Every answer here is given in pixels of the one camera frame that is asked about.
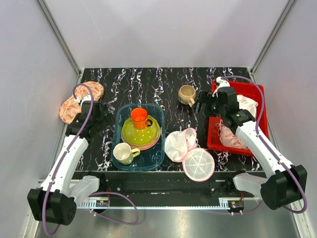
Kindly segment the floral pink laundry bag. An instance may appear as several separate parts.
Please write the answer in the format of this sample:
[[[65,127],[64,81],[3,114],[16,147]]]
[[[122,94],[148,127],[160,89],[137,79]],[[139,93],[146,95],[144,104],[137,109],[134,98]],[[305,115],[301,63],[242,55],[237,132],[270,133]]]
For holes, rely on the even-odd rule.
[[[91,89],[94,101],[98,101],[103,96],[104,87],[101,84],[93,81],[84,82],[84,84]],[[90,95],[87,87],[76,87],[76,98],[79,97],[79,99],[82,99],[86,95]],[[61,120],[66,124],[70,124],[74,120],[75,116],[81,113],[81,105],[75,102],[76,98],[74,98],[74,96],[72,95],[60,106],[59,116]]]

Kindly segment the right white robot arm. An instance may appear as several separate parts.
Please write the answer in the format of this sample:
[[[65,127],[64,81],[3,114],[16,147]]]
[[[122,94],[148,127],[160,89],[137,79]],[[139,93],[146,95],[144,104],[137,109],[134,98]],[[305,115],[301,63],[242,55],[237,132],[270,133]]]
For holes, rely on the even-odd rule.
[[[253,115],[239,107],[237,93],[233,87],[222,87],[216,94],[200,91],[193,109],[199,113],[205,104],[208,117],[220,117],[223,124],[241,139],[262,166],[266,177],[252,176],[238,172],[225,184],[229,196],[237,196],[242,191],[262,198],[272,210],[287,208],[289,204],[302,200],[303,207],[296,214],[307,209],[305,195],[307,171],[302,165],[294,166],[287,160],[259,129]]]

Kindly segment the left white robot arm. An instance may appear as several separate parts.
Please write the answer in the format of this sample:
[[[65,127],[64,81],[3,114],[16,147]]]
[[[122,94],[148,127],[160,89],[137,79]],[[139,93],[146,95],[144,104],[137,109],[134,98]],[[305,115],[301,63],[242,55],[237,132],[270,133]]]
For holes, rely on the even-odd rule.
[[[67,126],[61,152],[47,178],[27,195],[33,217],[58,225],[69,225],[76,214],[77,205],[92,193],[102,196],[107,184],[104,175],[85,172],[81,180],[71,186],[77,164],[95,134],[114,124],[107,105],[86,101],[81,105],[73,122]]]

